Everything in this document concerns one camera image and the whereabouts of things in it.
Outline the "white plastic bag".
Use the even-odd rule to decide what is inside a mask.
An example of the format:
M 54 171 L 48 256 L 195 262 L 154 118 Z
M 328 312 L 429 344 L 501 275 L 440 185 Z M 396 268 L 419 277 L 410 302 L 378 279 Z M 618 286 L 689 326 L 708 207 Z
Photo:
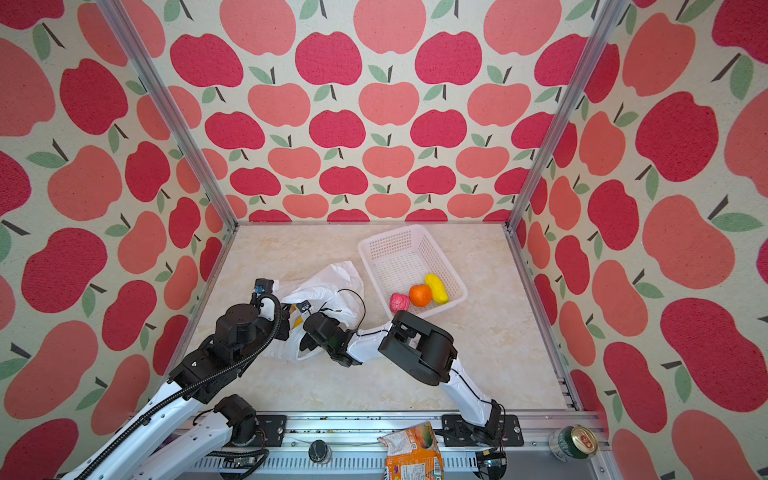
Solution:
M 303 318 L 303 323 L 296 328 L 290 325 L 290 309 L 308 300 L 312 313 L 325 313 L 332 319 L 338 320 L 345 327 L 354 329 L 364 316 L 361 297 L 364 296 L 364 284 L 359 272 L 351 261 L 330 264 L 308 279 L 289 282 L 277 282 L 275 296 L 282 304 L 288 306 L 288 337 L 279 340 L 278 337 L 262 353 L 268 358 L 290 361 L 293 363 L 307 361 L 322 353 L 317 347 L 309 354 L 299 352 L 299 344 L 305 333 L 303 323 L 309 317 Z

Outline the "red toy apple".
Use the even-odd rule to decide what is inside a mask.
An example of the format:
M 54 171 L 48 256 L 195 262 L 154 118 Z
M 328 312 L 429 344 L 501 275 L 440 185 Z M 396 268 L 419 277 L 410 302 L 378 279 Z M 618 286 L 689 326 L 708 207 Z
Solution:
M 400 311 L 408 311 L 411 306 L 411 300 L 408 295 L 394 293 L 390 297 L 389 309 L 393 314 Z

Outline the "orange toy fruit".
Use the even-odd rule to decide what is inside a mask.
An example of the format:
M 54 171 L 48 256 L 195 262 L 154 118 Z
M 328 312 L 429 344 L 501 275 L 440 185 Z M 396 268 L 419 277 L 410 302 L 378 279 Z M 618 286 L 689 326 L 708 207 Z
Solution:
M 432 289 L 425 284 L 414 285 L 409 290 L 409 298 L 412 306 L 427 307 L 433 299 Z

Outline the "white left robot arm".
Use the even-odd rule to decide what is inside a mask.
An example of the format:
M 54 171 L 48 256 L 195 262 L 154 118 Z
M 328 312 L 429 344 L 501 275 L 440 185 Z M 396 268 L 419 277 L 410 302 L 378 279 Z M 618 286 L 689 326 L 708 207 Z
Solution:
M 245 399 L 216 397 L 287 332 L 289 318 L 288 307 L 272 294 L 228 308 L 147 405 L 66 478 L 175 479 L 227 444 L 264 441 L 256 410 Z

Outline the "yellow toy lemon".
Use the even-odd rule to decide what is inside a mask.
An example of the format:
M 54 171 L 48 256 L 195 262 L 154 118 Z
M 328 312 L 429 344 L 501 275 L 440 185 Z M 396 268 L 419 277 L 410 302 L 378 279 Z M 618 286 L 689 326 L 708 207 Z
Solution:
M 428 274 L 424 278 L 425 285 L 431 291 L 431 297 L 439 305 L 445 305 L 450 301 L 446 287 L 441 279 L 435 274 Z

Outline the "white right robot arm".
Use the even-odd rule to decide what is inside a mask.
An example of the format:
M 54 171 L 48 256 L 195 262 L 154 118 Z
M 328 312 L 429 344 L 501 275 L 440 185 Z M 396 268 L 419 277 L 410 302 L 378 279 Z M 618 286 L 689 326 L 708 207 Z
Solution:
M 399 311 L 385 325 L 363 332 L 323 312 L 311 314 L 302 327 L 302 351 L 320 347 L 347 368 L 386 358 L 415 380 L 439 387 L 454 402 L 465 424 L 463 436 L 481 445 L 500 445 L 503 408 L 466 374 L 454 338 L 446 330 L 408 311 Z

